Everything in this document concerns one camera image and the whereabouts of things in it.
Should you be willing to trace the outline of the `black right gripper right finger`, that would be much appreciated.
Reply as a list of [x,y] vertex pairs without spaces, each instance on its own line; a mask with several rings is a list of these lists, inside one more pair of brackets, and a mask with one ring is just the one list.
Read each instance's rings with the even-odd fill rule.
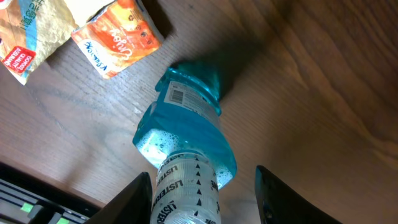
[[262,224],[339,224],[264,166],[256,167],[255,194]]

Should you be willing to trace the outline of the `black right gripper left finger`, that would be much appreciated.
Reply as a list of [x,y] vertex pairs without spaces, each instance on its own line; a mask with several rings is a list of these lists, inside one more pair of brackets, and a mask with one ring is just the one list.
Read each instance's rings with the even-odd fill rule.
[[85,224],[149,224],[151,206],[150,175],[142,172]]

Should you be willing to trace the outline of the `teal mouthwash bottle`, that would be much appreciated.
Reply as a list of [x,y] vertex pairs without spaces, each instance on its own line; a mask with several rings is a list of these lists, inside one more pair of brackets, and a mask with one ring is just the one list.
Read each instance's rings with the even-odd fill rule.
[[237,164],[220,126],[218,71],[178,63],[155,90],[132,140],[157,169],[150,222],[221,223],[219,191]]

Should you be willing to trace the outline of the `small orange candy box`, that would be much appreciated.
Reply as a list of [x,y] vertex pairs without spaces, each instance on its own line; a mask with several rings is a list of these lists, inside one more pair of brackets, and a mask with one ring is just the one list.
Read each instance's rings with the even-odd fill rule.
[[79,49],[105,79],[160,48],[163,35],[141,0],[118,0],[72,32]]

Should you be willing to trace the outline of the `yellow snack bag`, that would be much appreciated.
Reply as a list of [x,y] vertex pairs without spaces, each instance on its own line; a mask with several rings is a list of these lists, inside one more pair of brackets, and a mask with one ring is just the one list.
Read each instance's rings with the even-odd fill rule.
[[22,85],[113,0],[1,0],[1,63]]

